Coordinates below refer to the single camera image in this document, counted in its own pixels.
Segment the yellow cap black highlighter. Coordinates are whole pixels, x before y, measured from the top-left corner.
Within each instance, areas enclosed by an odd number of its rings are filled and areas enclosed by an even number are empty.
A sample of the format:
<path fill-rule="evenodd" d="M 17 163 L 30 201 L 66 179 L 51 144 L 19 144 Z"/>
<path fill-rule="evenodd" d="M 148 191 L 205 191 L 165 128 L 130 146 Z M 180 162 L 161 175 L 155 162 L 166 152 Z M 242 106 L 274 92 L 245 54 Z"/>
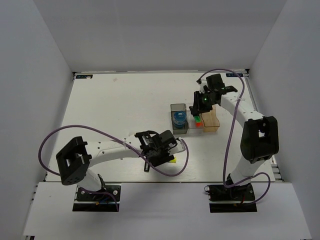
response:
<path fill-rule="evenodd" d="M 174 159 L 170 160 L 169 163 L 176 163 L 177 162 L 177 158 L 175 157 Z"/>

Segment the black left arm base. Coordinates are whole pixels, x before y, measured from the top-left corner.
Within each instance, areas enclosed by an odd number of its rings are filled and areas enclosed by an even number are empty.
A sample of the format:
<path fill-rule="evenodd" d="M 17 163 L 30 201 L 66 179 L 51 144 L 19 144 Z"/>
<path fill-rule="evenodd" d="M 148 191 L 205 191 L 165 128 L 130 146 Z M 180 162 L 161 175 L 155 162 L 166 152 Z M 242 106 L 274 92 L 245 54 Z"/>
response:
<path fill-rule="evenodd" d="M 93 194 L 77 188 L 75 194 L 72 211 L 73 212 L 118 212 L 121 200 L 121 184 L 107 184 L 105 192 L 111 194 Z"/>

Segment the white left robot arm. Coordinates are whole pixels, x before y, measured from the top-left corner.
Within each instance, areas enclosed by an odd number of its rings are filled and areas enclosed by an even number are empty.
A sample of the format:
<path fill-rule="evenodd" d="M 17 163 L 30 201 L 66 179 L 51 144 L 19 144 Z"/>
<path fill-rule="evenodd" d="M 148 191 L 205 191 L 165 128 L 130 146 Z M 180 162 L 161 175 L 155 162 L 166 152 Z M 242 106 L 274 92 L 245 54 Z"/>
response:
<path fill-rule="evenodd" d="M 114 137 L 109 141 L 84 141 L 81 136 L 72 138 L 57 154 L 61 183 L 77 185 L 88 190 L 90 196 L 99 200 L 105 196 L 103 178 L 90 168 L 113 160 L 139 158 L 151 167 L 158 167 L 186 151 L 182 139 L 174 137 L 170 130 L 137 132 L 124 139 Z"/>

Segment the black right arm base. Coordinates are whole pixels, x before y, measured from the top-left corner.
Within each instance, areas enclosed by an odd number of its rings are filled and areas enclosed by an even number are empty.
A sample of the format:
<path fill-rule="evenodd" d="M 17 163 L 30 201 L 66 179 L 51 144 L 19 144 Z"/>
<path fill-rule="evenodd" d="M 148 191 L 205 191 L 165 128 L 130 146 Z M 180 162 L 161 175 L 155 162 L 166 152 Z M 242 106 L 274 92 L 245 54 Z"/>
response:
<path fill-rule="evenodd" d="M 223 184 L 207 185 L 204 192 L 209 196 L 210 213 L 256 213 L 257 205 L 251 183 L 234 188 Z"/>

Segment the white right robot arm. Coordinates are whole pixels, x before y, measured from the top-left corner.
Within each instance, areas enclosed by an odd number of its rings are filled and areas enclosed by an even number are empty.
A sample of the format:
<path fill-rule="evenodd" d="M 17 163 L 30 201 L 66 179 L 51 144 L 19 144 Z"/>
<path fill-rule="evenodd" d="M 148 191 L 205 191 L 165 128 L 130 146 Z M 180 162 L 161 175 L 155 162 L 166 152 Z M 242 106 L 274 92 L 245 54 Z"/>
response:
<path fill-rule="evenodd" d="M 193 94 L 190 113 L 194 119 L 218 105 L 232 115 L 232 125 L 242 127 L 241 158 L 235 169 L 222 176 L 226 195 L 236 200 L 244 193 L 245 185 L 259 175 L 258 168 L 279 152 L 278 122 L 273 116 L 264 116 L 243 100 L 244 89 L 226 86 L 221 74 L 198 79 L 199 90 Z"/>

